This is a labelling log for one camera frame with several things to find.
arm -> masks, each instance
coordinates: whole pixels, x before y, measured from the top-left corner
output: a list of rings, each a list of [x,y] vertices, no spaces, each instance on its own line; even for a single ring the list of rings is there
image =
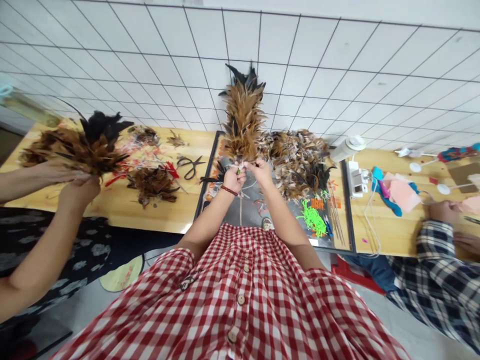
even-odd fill
[[[245,169],[242,170],[240,175],[237,175],[237,168],[231,167],[225,173],[223,185],[238,193],[242,189],[246,177]],[[219,231],[220,225],[234,198],[235,196],[230,192],[220,189],[210,205],[202,211],[174,249],[190,249],[197,262]]]
[[[303,270],[307,271],[311,268],[326,270],[298,220],[292,215],[282,195],[275,187],[270,166],[260,159],[256,161],[256,164],[258,167],[245,162],[245,167],[255,175],[262,189],[276,234],[295,256]]]
[[[52,161],[0,173],[0,204],[22,198],[49,185],[74,180],[82,172],[69,170]]]
[[[423,222],[416,240],[418,260],[430,278],[475,314],[480,311],[480,269],[455,258],[453,225],[458,207],[449,201],[430,207],[430,220]]]
[[[0,279],[0,323],[36,303],[55,284],[72,252],[85,208],[99,192],[97,177],[63,188],[48,229],[11,276]]]

chair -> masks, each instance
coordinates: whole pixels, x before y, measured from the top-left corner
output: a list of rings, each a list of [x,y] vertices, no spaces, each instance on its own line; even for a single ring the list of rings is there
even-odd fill
[[[361,285],[364,288],[370,289],[377,294],[385,295],[385,291],[383,291],[382,288],[377,285],[377,283],[370,277],[368,273],[364,272],[358,267],[355,267],[355,269],[359,272],[362,272],[363,275],[353,272],[352,269],[350,269],[350,265],[346,261],[341,259],[338,255],[335,256],[336,263],[332,262],[331,264],[332,273],[341,276],[342,278],[345,278],[354,284]]]

sleeve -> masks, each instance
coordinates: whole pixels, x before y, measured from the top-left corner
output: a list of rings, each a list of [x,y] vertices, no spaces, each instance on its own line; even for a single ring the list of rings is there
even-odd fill
[[[185,248],[158,257],[127,289],[92,322],[67,342],[52,359],[95,359],[108,357],[112,346],[122,340],[122,329],[131,327],[162,298],[179,290],[181,281],[194,266],[193,253]]]
[[[309,299],[314,299],[316,305],[311,304],[311,315],[328,322],[330,334],[346,342],[352,356],[344,357],[409,359],[402,345],[347,281],[322,269],[310,269],[305,274],[313,286],[304,287],[304,292],[310,292]]]
[[[455,257],[454,229],[436,220],[423,222],[416,239],[418,261],[439,287],[468,311],[480,310],[480,271]]]

wooden table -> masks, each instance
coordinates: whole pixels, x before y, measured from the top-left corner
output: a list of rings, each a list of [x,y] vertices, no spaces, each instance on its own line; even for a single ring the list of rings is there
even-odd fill
[[[358,162],[361,169],[372,170],[377,166],[383,170],[384,174],[386,172],[400,174],[416,183],[419,190],[429,192],[435,201],[462,201],[465,198],[479,194],[478,192],[463,194],[460,190],[454,189],[451,191],[450,195],[442,195],[438,192],[437,187],[429,181],[429,178],[432,177],[437,179],[440,183],[454,186],[455,183],[450,176],[448,168],[466,165],[477,159],[464,159],[447,164],[437,162],[425,166],[420,173],[412,172],[409,168],[410,162],[420,163],[421,161],[424,161],[426,163],[431,160],[432,157],[429,156],[412,159],[410,157],[398,157],[393,151],[370,149],[363,150],[355,155],[355,161]],[[331,178],[334,179],[337,184],[343,184],[340,177],[340,170],[335,170],[332,173]],[[343,196],[343,186],[339,186],[338,194],[335,192],[335,195]],[[364,211],[369,197],[370,192],[364,194],[361,198],[350,200],[356,250],[358,253],[366,254],[372,254],[377,251],[377,242],[364,217]],[[420,197],[423,200],[430,200],[428,195],[424,193],[421,193]],[[343,205],[342,202],[342,208],[338,212],[341,219],[345,222],[342,225],[343,228],[347,229],[345,227],[346,215],[345,207]],[[378,193],[373,196],[372,206],[375,214],[376,232],[381,243],[381,253],[385,255],[415,257],[417,255],[415,240],[421,228],[421,220],[425,219],[428,208],[419,204],[412,212],[404,213],[402,217],[397,217],[393,211],[384,204]],[[367,215],[371,224],[374,225],[370,207],[368,207]],[[473,214],[466,215],[480,219],[480,216]],[[455,226],[455,230],[480,235],[480,225],[464,220],[463,214],[460,216],[460,223]],[[472,259],[471,256],[464,253],[461,249],[457,249],[457,255],[461,259]]]
[[[22,149],[28,147],[39,137],[40,131],[45,129],[47,127],[43,125],[34,125],[0,168],[0,172],[4,173],[18,169],[17,160]],[[128,181],[126,179],[119,179],[112,185],[105,187],[105,183],[113,177],[111,174],[107,174],[103,177],[100,195],[87,207],[85,216],[104,216],[109,219],[111,225],[123,228],[179,234],[184,234],[190,228],[202,189],[199,179],[207,171],[215,132],[172,129],[175,134],[180,135],[185,142],[189,143],[188,146],[179,146],[175,149],[173,145],[167,143],[167,137],[172,135],[170,129],[164,127],[154,127],[153,129],[160,137],[162,155],[159,158],[162,161],[171,161],[176,167],[178,156],[185,156],[193,161],[202,156],[201,160],[205,163],[196,167],[196,177],[193,179],[184,179],[184,175],[192,168],[191,165],[178,169],[180,176],[178,181],[188,194],[179,190],[175,193],[177,196],[176,202],[160,201],[157,203],[157,207],[149,204],[145,209],[142,209],[142,205],[138,203],[137,190],[127,188]],[[127,137],[125,132],[122,134],[124,138]],[[63,186],[59,184],[46,187],[28,196],[10,201],[5,206],[55,212],[58,195]]]

hand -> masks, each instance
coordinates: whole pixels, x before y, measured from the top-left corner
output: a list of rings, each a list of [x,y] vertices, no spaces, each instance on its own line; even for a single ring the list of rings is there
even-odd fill
[[[90,176],[87,181],[74,180],[61,190],[58,197],[58,209],[76,210],[82,214],[85,208],[100,193],[100,179]]]
[[[459,204],[454,201],[435,202],[430,205],[430,219],[456,224],[460,219]]]
[[[32,176],[46,181],[49,184],[68,183],[75,179],[85,181],[90,177],[90,174],[79,170],[68,169],[56,161],[42,162],[29,167],[28,171]]]
[[[255,164],[256,166],[249,162],[244,162],[243,166],[253,173],[258,185],[260,185],[262,189],[269,185],[273,185],[274,182],[272,180],[272,169],[270,168],[270,165],[260,158],[255,160]]]
[[[240,175],[237,175],[238,170],[238,167],[230,166],[223,179],[223,185],[236,193],[240,192],[247,179],[245,168],[241,170]]]
[[[453,234],[453,243],[469,253],[480,255],[480,237],[459,231]]]

